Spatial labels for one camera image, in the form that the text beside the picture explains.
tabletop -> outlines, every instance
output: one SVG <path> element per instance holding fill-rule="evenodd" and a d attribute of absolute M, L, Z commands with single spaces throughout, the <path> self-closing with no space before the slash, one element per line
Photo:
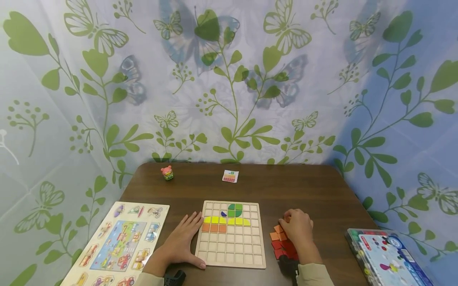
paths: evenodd
<path fill-rule="evenodd" d="M 169 267 L 186 273 L 184 286 L 292 285 L 280 272 L 269 233 L 288 209 L 300 208 L 314 222 L 313 236 L 335 286 L 367 285 L 344 233 L 348 228 L 377 229 L 353 191 L 331 166 L 173 163 L 174 178 L 166 181 L 160 168 L 141 165 L 121 201 L 170 205 L 156 248 L 184 215 L 201 211 L 205 200 L 259 203 L 267 268 L 264 270 L 191 265 Z M 239 171 L 237 183 L 222 181 L 224 170 Z M 191 243 L 195 253 L 197 235 Z"/>

beige sleeve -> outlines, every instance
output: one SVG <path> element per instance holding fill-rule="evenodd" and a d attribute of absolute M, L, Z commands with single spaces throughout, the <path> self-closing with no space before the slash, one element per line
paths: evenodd
<path fill-rule="evenodd" d="M 298 268 L 299 275 L 296 276 L 298 286 L 334 286 L 323 264 L 300 264 Z"/>
<path fill-rule="evenodd" d="M 164 278 L 149 273 L 140 273 L 135 286 L 164 286 Z"/>

hand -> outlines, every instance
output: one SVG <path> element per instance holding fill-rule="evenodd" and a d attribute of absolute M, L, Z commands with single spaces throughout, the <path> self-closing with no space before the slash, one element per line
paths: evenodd
<path fill-rule="evenodd" d="M 283 219 L 278 222 L 294 245 L 313 242 L 313 220 L 308 214 L 300 209 L 291 209 L 285 212 L 284 217 L 288 222 Z"/>
<path fill-rule="evenodd" d="M 285 212 L 284 218 L 279 219 L 278 222 L 296 247 L 300 264 L 322 264 L 318 248 L 313 243 L 313 220 L 309 215 L 300 209 L 291 209 Z"/>
<path fill-rule="evenodd" d="M 164 244 L 154 251 L 143 272 L 163 277 L 169 264 L 187 262 L 205 269 L 205 262 L 191 253 L 191 240 L 203 223 L 202 212 L 186 215 Z"/>

small card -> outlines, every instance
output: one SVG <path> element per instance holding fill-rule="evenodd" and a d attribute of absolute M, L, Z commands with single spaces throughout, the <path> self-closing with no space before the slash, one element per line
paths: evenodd
<path fill-rule="evenodd" d="M 239 177 L 238 171 L 224 170 L 223 181 L 236 183 L 238 177 Z"/>

finger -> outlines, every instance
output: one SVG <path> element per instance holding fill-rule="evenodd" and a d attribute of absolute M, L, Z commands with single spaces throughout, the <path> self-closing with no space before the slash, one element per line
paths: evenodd
<path fill-rule="evenodd" d="M 196 215 L 196 217 L 191 221 L 191 224 L 190 224 L 190 225 L 191 225 L 191 226 L 195 226 L 195 225 L 199 222 L 199 220 L 200 220 L 201 218 L 202 218 L 202 212 L 200 211 L 200 212 Z"/>
<path fill-rule="evenodd" d="M 188 219 L 186 220 L 186 222 L 184 223 L 185 226 L 189 225 L 191 223 L 191 221 L 197 216 L 197 213 L 196 212 L 193 212 L 192 215 L 190 217 L 188 217 Z"/>
<path fill-rule="evenodd" d="M 297 210 L 293 210 L 293 209 L 289 209 L 285 212 L 285 214 L 283 215 L 284 217 L 287 217 L 287 216 L 292 216 L 293 214 L 295 214 L 297 212 Z"/>
<path fill-rule="evenodd" d="M 182 226 L 187 219 L 188 219 L 188 215 L 185 215 L 185 217 L 183 217 L 183 219 L 180 221 L 177 227 Z"/>
<path fill-rule="evenodd" d="M 278 222 L 280 223 L 282 229 L 286 231 L 286 229 L 288 228 L 288 223 L 285 222 L 284 219 L 279 219 Z"/>
<path fill-rule="evenodd" d="M 192 233 L 192 235 L 194 235 L 194 234 L 199 230 L 199 228 L 202 226 L 202 224 L 203 224 L 203 216 L 201 215 L 201 216 L 200 216 L 200 219 L 199 219 L 199 220 L 196 222 L 196 224 L 193 226 L 193 229 L 192 229 L 192 230 L 193 230 L 193 233 Z"/>
<path fill-rule="evenodd" d="M 186 255 L 185 262 L 190 263 L 194 265 L 195 267 L 198 267 L 200 269 L 205 269 L 207 266 L 205 265 L 205 261 L 202 259 L 198 258 L 195 255 L 192 255 L 190 252 L 189 254 Z"/>

